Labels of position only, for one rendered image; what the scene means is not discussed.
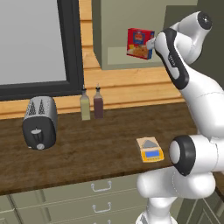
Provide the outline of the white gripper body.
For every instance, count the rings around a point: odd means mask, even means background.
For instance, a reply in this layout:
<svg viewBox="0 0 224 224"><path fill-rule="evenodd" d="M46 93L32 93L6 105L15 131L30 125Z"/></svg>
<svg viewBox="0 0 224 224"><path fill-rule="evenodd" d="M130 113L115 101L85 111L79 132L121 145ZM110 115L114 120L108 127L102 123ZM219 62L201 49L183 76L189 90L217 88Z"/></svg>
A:
<svg viewBox="0 0 224 224"><path fill-rule="evenodd" d="M150 39L150 40L148 40L146 42L146 47L147 47L148 50L152 50L154 48L155 41L156 41L156 39L155 38L152 38L152 39Z"/></svg>

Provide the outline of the red boxed food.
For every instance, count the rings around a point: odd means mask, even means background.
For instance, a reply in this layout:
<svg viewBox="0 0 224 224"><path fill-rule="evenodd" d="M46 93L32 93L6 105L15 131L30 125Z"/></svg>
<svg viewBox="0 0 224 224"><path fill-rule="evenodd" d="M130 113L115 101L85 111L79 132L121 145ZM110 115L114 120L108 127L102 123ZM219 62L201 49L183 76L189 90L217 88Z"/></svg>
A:
<svg viewBox="0 0 224 224"><path fill-rule="evenodd" d="M146 42L154 38L154 33L152 30L129 28L127 54L132 57L149 60L152 50L147 48Z"/></svg>

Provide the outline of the olive cabinet door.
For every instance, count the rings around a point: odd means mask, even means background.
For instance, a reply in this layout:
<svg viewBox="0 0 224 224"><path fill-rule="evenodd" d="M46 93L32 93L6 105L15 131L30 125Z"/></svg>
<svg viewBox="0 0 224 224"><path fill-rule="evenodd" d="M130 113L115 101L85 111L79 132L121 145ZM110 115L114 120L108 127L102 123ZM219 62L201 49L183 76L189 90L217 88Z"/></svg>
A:
<svg viewBox="0 0 224 224"><path fill-rule="evenodd" d="M224 0L196 0L193 5L167 6L164 28L174 25L184 17L204 11L212 19L212 30L203 43L201 56L191 64L191 68L216 80L224 89Z"/></svg>

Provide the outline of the yellow digital scale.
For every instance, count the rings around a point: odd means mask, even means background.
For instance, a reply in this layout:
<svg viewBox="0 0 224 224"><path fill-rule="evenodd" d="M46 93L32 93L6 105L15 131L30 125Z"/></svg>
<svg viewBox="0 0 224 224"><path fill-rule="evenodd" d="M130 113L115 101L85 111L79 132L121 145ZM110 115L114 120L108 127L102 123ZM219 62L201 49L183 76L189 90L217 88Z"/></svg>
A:
<svg viewBox="0 0 224 224"><path fill-rule="evenodd" d="M156 163L165 159L164 153L154 136L138 138L136 143L144 163Z"/></svg>

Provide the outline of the olive base cabinet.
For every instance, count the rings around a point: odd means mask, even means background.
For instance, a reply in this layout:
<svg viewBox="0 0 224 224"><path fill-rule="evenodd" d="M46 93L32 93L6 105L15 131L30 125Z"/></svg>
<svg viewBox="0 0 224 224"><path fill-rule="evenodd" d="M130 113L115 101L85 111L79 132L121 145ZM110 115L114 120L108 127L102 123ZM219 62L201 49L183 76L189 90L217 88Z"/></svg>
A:
<svg viewBox="0 0 224 224"><path fill-rule="evenodd" d="M21 224L6 195L0 196L0 224Z"/></svg>
<svg viewBox="0 0 224 224"><path fill-rule="evenodd" d="M176 199L171 216L178 224L224 224L224 195L215 189L204 199Z"/></svg>

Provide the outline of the dark vinegar bottle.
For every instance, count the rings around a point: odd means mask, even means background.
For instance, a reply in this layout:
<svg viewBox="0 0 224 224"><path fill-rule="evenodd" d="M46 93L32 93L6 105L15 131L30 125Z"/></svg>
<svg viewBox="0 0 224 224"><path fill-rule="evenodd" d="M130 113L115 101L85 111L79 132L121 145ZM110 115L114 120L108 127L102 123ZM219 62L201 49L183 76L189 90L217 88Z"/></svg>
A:
<svg viewBox="0 0 224 224"><path fill-rule="evenodd" d="M99 119L103 118L103 99L102 95L100 93L100 86L97 85L96 88L96 93L94 95L94 118Z"/></svg>

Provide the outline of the pale oil bottle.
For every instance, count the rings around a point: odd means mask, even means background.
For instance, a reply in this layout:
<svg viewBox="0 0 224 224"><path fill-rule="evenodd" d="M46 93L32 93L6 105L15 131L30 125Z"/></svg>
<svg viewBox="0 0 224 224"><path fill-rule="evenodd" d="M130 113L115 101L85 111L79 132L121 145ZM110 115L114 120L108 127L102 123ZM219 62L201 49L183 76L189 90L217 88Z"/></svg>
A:
<svg viewBox="0 0 224 224"><path fill-rule="evenodd" d="M83 121L90 119L90 102L87 96L87 90L84 87L82 88L80 97L80 112Z"/></svg>

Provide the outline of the black framed window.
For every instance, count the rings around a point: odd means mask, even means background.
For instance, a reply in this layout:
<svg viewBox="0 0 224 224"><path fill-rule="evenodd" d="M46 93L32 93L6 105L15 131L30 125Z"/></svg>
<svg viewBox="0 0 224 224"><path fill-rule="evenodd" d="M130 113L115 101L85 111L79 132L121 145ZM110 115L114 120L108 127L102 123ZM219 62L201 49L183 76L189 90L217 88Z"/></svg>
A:
<svg viewBox="0 0 224 224"><path fill-rule="evenodd" d="M83 85L79 0L0 0L0 101Z"/></svg>

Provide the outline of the silver black toaster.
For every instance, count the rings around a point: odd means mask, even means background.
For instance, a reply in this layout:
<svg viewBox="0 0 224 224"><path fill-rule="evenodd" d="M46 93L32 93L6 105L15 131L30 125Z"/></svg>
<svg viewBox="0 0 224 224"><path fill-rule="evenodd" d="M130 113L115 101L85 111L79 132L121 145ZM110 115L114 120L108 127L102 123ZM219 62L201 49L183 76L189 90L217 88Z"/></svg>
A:
<svg viewBox="0 0 224 224"><path fill-rule="evenodd" d="M57 121L57 108L52 97L36 96L31 98L22 125L27 146L38 151L54 146Z"/></svg>

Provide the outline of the olive drawer front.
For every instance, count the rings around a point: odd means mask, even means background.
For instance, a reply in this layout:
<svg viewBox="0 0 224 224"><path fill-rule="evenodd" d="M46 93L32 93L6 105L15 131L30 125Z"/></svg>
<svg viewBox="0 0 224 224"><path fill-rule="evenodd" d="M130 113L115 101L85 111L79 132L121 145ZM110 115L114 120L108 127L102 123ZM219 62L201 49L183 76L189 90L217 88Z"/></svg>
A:
<svg viewBox="0 0 224 224"><path fill-rule="evenodd" d="M112 188L106 192L93 192L91 184L98 181L112 181ZM13 193L10 197L17 208L34 207L46 203L54 203L64 200L76 200L86 197L98 196L104 193L116 193L120 191L135 189L137 175L128 175L117 178L101 179L90 182L83 182L73 185L63 185L41 190Z"/></svg>
<svg viewBox="0 0 224 224"><path fill-rule="evenodd" d="M107 213L94 213L92 205L112 203ZM110 214L135 207L146 206L136 189L103 194L84 199L69 199L61 202L47 203L39 206L18 208L17 211L24 224L53 224L59 222L85 219L89 216Z"/></svg>
<svg viewBox="0 0 224 224"><path fill-rule="evenodd" d="M85 219L70 220L53 224L135 224L144 207L135 207L115 213L89 216Z"/></svg>

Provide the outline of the olive wall cabinet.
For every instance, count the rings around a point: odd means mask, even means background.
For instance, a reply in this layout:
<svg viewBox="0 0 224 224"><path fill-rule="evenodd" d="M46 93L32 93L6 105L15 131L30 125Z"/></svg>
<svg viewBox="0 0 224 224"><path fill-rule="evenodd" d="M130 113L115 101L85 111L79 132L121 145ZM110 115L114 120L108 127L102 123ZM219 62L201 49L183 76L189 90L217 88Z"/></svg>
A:
<svg viewBox="0 0 224 224"><path fill-rule="evenodd" d="M198 0L92 0L94 54L101 69L160 67L157 55L126 54L128 29L160 32L196 11Z"/></svg>

